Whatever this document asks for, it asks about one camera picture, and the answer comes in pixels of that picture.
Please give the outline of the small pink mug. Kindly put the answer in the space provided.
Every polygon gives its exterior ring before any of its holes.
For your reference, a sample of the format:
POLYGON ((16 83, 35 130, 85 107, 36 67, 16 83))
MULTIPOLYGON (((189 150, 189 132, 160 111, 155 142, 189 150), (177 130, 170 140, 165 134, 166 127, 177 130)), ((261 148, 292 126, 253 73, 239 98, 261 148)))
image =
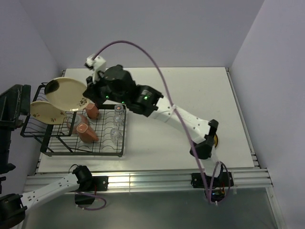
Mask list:
POLYGON ((99 114, 100 114, 99 109, 93 103, 89 103, 85 107, 85 111, 86 111, 87 116, 92 120, 98 119, 99 114))

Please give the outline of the clear glass cup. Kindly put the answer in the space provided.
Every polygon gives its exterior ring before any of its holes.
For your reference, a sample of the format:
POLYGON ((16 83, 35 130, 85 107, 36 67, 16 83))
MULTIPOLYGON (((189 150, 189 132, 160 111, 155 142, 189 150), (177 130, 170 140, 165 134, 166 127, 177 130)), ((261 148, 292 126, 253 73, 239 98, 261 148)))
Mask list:
POLYGON ((114 106, 114 112, 116 115, 124 115, 125 114, 125 106, 122 104, 116 104, 114 106))
POLYGON ((122 132, 119 129, 113 128, 110 130, 110 137, 114 144, 117 144, 122 138, 122 132))
POLYGON ((124 125, 124 117, 121 115, 114 115, 113 116, 113 124, 115 126, 122 126, 124 125))

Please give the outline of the cream plate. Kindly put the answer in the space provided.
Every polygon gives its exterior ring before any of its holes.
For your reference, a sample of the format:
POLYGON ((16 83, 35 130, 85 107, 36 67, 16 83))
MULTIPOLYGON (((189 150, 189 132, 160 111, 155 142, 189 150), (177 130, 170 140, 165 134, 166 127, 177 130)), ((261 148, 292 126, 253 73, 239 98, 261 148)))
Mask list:
POLYGON ((66 112, 62 111, 46 101, 35 101, 30 104, 30 114, 36 120, 48 125, 60 125, 66 118, 66 112))
POLYGON ((47 83, 44 94, 54 107, 66 111, 76 112, 83 110, 90 100, 83 96, 86 85, 78 80, 58 77, 47 83))

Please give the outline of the patterned pink ceramic bowl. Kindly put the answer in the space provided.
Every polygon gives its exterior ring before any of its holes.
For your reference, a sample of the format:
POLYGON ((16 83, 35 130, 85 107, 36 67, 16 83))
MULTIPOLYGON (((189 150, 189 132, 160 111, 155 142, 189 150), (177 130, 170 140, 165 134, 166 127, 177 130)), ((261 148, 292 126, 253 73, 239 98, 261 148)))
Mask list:
POLYGON ((88 119, 82 114, 76 114, 76 116, 69 115, 67 117, 66 126, 70 130, 72 129, 72 134, 77 133, 77 127, 79 124, 87 124, 89 125, 88 119))

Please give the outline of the large pink flower mug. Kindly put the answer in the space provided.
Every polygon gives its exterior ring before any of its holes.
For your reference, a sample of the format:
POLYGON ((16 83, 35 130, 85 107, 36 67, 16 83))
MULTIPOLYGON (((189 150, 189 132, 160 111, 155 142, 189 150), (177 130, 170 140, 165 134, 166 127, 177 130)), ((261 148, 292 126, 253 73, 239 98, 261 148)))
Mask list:
POLYGON ((93 143, 99 140, 96 132, 87 124, 81 123, 77 126, 77 134, 82 142, 93 143))

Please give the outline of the clear glass cup front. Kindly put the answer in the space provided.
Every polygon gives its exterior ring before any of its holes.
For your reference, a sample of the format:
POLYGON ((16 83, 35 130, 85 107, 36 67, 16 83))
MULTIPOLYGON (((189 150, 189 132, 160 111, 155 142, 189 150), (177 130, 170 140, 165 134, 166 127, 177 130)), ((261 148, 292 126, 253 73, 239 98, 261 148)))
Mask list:
POLYGON ((117 144, 122 138, 122 132, 119 129, 113 128, 110 130, 110 137, 114 144, 117 144))

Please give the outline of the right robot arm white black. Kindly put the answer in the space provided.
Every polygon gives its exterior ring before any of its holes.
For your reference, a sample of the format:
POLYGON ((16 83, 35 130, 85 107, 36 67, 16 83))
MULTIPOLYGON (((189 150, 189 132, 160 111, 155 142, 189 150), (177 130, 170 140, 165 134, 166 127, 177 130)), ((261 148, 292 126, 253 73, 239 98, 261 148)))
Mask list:
POLYGON ((120 103, 131 112, 161 121, 187 134, 191 142, 190 154, 204 167, 203 183, 217 186, 223 179, 215 152, 215 137, 219 123, 203 120, 173 104, 170 98, 148 85, 137 84, 129 71, 121 65, 110 68, 86 67, 92 71, 87 77, 83 95, 100 107, 110 100, 120 103))

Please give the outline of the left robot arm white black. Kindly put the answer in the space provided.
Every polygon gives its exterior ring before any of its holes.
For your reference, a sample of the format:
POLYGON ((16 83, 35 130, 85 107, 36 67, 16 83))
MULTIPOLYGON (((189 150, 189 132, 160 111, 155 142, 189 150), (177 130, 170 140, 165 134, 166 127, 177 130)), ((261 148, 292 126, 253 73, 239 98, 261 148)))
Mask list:
MULTIPOLYGON (((20 116, 30 113, 31 86, 15 84, 0 95, 0 180, 15 169, 9 162, 11 133, 22 125, 20 116)), ((87 166, 79 165, 70 173, 56 180, 39 185, 22 193, 1 195, 0 227, 11 229, 21 224, 25 218, 40 206, 69 192, 90 189, 93 176, 87 166)))

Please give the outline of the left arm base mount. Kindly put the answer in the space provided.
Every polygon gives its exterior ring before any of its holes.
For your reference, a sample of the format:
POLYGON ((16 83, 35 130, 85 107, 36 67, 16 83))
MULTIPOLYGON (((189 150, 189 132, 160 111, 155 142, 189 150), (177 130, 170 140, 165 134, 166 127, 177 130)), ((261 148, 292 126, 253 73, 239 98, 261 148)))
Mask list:
POLYGON ((108 181, 108 176, 94 176, 89 185, 80 191, 81 194, 75 193, 74 202, 76 206, 86 210, 94 210, 92 204, 94 201, 100 199, 97 197, 98 192, 107 191, 108 181))

